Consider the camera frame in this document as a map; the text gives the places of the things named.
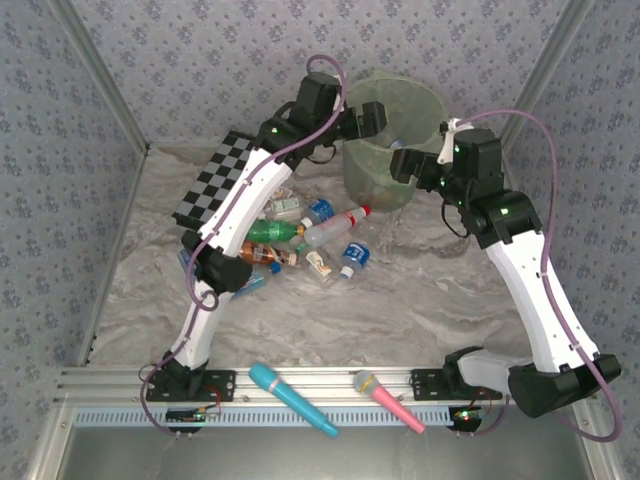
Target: blue toy microphone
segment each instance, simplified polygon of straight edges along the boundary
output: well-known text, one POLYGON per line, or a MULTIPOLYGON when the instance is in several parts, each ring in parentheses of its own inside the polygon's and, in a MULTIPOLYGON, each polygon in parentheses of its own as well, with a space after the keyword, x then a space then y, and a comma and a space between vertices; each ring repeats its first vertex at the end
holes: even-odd
POLYGON ((249 378, 260 388, 277 397, 317 429, 322 430, 330 437, 335 438, 338 436, 338 428, 320 410, 280 380, 278 374, 271 368, 263 363, 254 363, 251 370, 249 370, 249 378))

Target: pink toy microphone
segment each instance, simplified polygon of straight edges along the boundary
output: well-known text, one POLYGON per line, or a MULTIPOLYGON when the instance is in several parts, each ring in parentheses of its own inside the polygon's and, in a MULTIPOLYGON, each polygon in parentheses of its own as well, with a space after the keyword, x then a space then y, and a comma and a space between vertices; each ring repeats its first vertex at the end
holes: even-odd
POLYGON ((404 408, 400 402, 382 386, 373 373, 363 370, 353 377, 353 386, 360 393, 368 395, 377 403, 393 413, 396 417, 406 423, 411 430, 416 433, 424 432, 424 424, 418 420, 409 410, 404 408))

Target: clear plastic bin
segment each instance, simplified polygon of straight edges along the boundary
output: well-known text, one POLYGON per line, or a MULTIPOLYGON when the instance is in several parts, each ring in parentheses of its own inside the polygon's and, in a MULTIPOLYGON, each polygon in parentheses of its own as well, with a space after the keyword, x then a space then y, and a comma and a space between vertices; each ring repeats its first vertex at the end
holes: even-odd
POLYGON ((344 143, 344 184, 358 205, 390 212, 411 200, 416 188, 415 179, 404 185, 391 178, 394 148, 439 152, 443 140, 438 128, 449 117, 442 101, 425 85, 393 73, 374 71, 356 82, 347 98, 350 105, 374 100, 385 106, 387 127, 375 137, 344 143))

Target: blue floral wall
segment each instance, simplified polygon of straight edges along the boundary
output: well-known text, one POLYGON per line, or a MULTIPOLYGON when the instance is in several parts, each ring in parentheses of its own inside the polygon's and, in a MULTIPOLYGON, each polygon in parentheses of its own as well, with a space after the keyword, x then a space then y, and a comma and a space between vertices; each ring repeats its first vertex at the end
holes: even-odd
MULTIPOLYGON (((596 2, 535 114, 555 132, 561 193, 553 259, 583 325, 623 367, 628 478, 640 478, 640 4, 596 2)), ((549 156, 525 129, 509 159, 548 209, 549 156)))
MULTIPOLYGON (((565 0, 75 0, 145 138, 257 131, 312 53, 425 82, 456 116, 514 104, 565 0)), ((500 120, 493 125, 499 126, 500 120)))
POLYGON ((22 478, 72 365, 139 156, 45 0, 4 2, 0 478, 22 478))

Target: green soda bottle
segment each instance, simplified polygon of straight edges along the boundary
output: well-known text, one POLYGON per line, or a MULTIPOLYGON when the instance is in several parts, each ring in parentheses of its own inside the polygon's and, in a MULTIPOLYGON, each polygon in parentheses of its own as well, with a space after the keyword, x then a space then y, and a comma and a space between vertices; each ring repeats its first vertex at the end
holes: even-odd
POLYGON ((304 235, 302 225, 292 225, 283 221, 257 220, 247 234, 250 242, 288 242, 296 235, 304 235))

